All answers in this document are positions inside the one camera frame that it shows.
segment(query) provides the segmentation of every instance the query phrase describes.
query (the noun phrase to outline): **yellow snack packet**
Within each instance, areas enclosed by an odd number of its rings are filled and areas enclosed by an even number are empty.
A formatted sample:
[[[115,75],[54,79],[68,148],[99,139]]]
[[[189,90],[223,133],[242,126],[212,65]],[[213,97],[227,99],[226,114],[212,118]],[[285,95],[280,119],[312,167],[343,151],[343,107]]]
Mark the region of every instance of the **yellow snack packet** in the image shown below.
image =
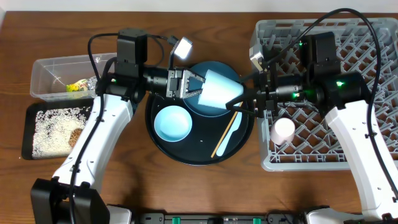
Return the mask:
[[[74,84],[67,85],[67,92],[74,92],[74,91],[87,91],[87,80],[82,79],[77,81]]]

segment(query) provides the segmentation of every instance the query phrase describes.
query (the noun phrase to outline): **wooden table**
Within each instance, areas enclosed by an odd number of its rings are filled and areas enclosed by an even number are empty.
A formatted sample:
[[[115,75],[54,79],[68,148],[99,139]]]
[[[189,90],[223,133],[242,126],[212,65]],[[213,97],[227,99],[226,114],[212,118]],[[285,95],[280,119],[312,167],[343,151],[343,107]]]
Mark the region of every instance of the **wooden table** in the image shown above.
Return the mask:
[[[8,12],[0,33],[0,223],[33,223],[30,188],[50,179],[64,159],[21,159],[25,110],[32,64],[39,58],[87,54],[98,33],[140,27],[152,34],[187,36],[194,49],[187,63],[217,60],[238,73],[251,69],[249,39],[262,19],[308,19],[322,14],[163,13],[163,12]],[[340,17],[353,17],[349,14]],[[395,17],[398,14],[368,14]],[[94,53],[115,52],[114,37],[96,40]],[[149,44],[148,63],[160,58]],[[350,171],[266,172],[260,164],[257,127],[235,156],[213,166],[173,161],[152,143],[145,126],[146,98],[121,134],[106,168],[102,198],[139,212],[266,213],[330,205],[360,212]]]

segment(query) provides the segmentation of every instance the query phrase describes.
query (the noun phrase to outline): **black plate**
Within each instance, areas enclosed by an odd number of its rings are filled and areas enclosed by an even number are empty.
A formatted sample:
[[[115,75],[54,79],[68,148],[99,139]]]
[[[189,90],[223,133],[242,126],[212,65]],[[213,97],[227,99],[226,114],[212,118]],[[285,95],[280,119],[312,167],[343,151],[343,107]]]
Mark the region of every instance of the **black plate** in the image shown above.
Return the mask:
[[[25,118],[25,130],[24,130],[24,138],[22,140],[22,158],[31,160],[33,159],[33,135],[35,134],[36,127],[36,114],[39,111],[43,111],[44,113],[47,110],[54,109],[65,109],[65,108],[82,108],[93,106],[94,99],[84,99],[84,100],[68,100],[68,101],[59,101],[59,102],[50,102],[50,103],[34,103],[30,105],[26,109],[26,118]],[[91,108],[88,111],[82,110],[81,114],[86,117],[90,116]]]
[[[157,113],[167,106],[181,106],[192,117],[192,130],[189,135],[178,142],[167,142],[158,137],[154,130],[154,121]],[[253,109],[253,105],[245,103],[245,108]],[[228,159],[238,152],[248,140],[254,125],[254,117],[243,114],[241,125],[229,140],[224,154],[211,158],[218,141],[223,135],[233,112],[223,116],[204,117],[191,111],[183,100],[163,99],[161,96],[150,95],[146,106],[146,126],[155,145],[170,158],[190,165],[209,165]]]

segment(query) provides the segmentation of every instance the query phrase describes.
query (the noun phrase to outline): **chopstick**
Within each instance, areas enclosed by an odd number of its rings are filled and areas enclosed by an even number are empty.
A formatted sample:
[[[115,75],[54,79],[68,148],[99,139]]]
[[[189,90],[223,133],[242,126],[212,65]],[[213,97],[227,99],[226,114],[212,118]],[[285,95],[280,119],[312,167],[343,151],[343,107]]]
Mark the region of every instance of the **chopstick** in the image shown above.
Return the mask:
[[[235,120],[237,114],[238,114],[238,112],[235,111],[234,116],[232,116],[231,121],[229,122],[228,126],[226,127],[226,129],[225,129],[225,131],[224,131],[224,134],[221,136],[220,141],[218,141],[218,144],[217,144],[216,148],[214,149],[214,151],[213,151],[213,153],[212,153],[212,155],[211,155],[211,158],[213,158],[214,155],[216,154],[217,149],[219,148],[220,144],[223,142],[223,140],[224,140],[224,138],[225,138],[225,135],[226,135],[226,133],[228,133],[229,127],[231,127],[231,125],[232,125],[232,123],[234,122],[234,120]]]

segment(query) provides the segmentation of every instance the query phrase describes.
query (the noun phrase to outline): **brown round object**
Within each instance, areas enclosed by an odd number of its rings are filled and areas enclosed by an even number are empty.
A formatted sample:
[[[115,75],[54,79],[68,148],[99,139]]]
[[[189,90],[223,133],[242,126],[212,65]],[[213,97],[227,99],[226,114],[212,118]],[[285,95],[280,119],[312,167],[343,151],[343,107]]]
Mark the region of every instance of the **brown round object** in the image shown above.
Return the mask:
[[[79,136],[81,134],[83,130],[78,128],[72,131],[72,133],[70,134],[70,138],[69,138],[69,145],[71,147],[75,147],[75,144],[77,142],[77,139],[79,139]]]

